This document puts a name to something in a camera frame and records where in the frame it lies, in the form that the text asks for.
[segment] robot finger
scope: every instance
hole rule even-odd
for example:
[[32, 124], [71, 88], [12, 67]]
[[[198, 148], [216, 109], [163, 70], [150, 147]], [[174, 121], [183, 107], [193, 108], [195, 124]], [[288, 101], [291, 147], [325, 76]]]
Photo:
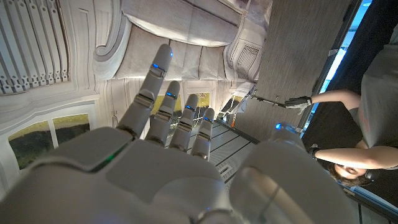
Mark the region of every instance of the robot finger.
[[187, 152], [189, 138], [192, 131], [193, 116], [195, 115], [197, 104], [198, 97], [196, 94], [189, 95], [169, 148], [175, 148], [183, 152]]
[[159, 47], [144, 83], [120, 120], [118, 129], [129, 132], [134, 138], [139, 138], [154, 107], [172, 57], [170, 46], [163, 44]]
[[175, 102], [180, 92], [180, 84], [172, 81], [167, 89], [162, 104], [155, 117], [150, 121], [150, 128], [145, 140], [153, 141], [164, 147], [173, 118]]
[[197, 138], [192, 146], [191, 155], [199, 156], [209, 161], [211, 129], [213, 127], [214, 110], [208, 108], [203, 115], [203, 121], [200, 124]]

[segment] white robotic arm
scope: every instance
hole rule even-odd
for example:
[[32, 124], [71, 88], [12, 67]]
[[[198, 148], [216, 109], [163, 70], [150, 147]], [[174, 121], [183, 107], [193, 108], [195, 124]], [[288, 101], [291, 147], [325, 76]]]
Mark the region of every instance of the white robotic arm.
[[190, 95], [164, 149], [179, 92], [172, 82], [151, 122], [172, 50], [162, 45], [132, 105], [99, 128], [37, 159], [0, 203], [0, 223], [352, 223], [341, 189], [305, 153], [289, 124], [256, 146], [226, 193], [210, 156], [207, 109], [187, 154], [197, 97]]

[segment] gray shirt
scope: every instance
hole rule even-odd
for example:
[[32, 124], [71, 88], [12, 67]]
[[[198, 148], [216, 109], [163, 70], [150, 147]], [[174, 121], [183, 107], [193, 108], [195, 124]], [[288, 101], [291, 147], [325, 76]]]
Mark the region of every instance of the gray shirt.
[[349, 112], [364, 142], [368, 147], [398, 148], [398, 45], [385, 45], [376, 55], [363, 76], [361, 92], [359, 108]]

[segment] vent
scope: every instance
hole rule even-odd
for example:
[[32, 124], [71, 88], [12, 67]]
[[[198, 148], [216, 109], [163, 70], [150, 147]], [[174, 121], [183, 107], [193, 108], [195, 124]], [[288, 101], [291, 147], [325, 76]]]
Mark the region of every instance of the vent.
[[57, 1], [0, 1], [0, 94], [69, 81]]
[[249, 79], [249, 70], [252, 67], [257, 55], [259, 53], [258, 49], [244, 46], [242, 53], [238, 58], [236, 72], [238, 73], [238, 78]]

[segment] person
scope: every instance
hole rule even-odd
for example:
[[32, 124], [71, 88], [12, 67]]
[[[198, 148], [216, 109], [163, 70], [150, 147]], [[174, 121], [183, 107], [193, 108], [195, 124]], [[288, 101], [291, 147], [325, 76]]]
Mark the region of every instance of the person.
[[367, 170], [398, 169], [398, 26], [391, 42], [376, 55], [363, 75], [361, 96], [333, 90], [311, 97], [291, 98], [286, 108], [301, 110], [314, 103], [340, 101], [361, 128], [363, 139], [354, 148], [314, 151], [331, 162], [331, 176], [352, 187], [366, 185]]

